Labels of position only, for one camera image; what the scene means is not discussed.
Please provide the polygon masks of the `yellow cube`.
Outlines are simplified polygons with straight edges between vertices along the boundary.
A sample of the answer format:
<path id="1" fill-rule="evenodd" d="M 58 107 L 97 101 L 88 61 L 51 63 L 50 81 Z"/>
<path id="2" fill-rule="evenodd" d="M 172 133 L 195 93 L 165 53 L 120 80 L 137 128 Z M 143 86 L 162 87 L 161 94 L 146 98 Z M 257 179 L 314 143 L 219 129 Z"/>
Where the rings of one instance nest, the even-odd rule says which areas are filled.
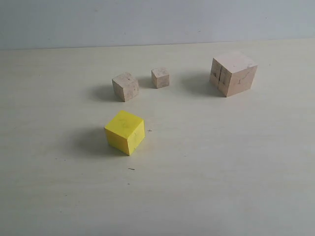
<path id="1" fill-rule="evenodd" d="M 119 111 L 104 127 L 108 144 L 130 156 L 145 138 L 144 120 L 127 111 Z"/>

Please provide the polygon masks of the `medium wooden cube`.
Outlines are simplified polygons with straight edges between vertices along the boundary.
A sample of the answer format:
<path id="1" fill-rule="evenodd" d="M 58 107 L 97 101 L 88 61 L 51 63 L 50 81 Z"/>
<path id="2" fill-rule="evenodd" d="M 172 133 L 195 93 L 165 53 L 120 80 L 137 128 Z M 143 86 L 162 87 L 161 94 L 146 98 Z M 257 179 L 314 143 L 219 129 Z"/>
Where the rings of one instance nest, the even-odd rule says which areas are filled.
<path id="1" fill-rule="evenodd" d="M 112 79 L 114 93 L 127 102 L 139 94 L 138 81 L 128 72 L 124 72 Z"/>

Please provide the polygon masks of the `large wooden cube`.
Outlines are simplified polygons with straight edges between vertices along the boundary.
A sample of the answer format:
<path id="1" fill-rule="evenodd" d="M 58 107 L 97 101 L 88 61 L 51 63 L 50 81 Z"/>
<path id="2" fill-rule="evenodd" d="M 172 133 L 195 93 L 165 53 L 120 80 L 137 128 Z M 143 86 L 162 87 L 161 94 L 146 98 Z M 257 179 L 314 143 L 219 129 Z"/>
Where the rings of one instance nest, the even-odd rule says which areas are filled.
<path id="1" fill-rule="evenodd" d="M 258 64 L 240 52 L 230 52 L 213 57 L 210 83 L 224 97 L 249 90 Z"/>

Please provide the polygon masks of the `small wooden cube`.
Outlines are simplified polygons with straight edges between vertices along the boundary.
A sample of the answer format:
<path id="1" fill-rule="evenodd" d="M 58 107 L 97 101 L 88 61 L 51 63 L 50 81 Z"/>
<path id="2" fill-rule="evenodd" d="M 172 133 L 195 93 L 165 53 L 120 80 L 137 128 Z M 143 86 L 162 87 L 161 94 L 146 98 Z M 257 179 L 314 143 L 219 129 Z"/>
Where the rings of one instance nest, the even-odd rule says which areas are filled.
<path id="1" fill-rule="evenodd" d="M 165 67 L 159 67 L 151 70 L 152 81 L 155 88 L 163 88 L 169 86 L 170 74 Z"/>

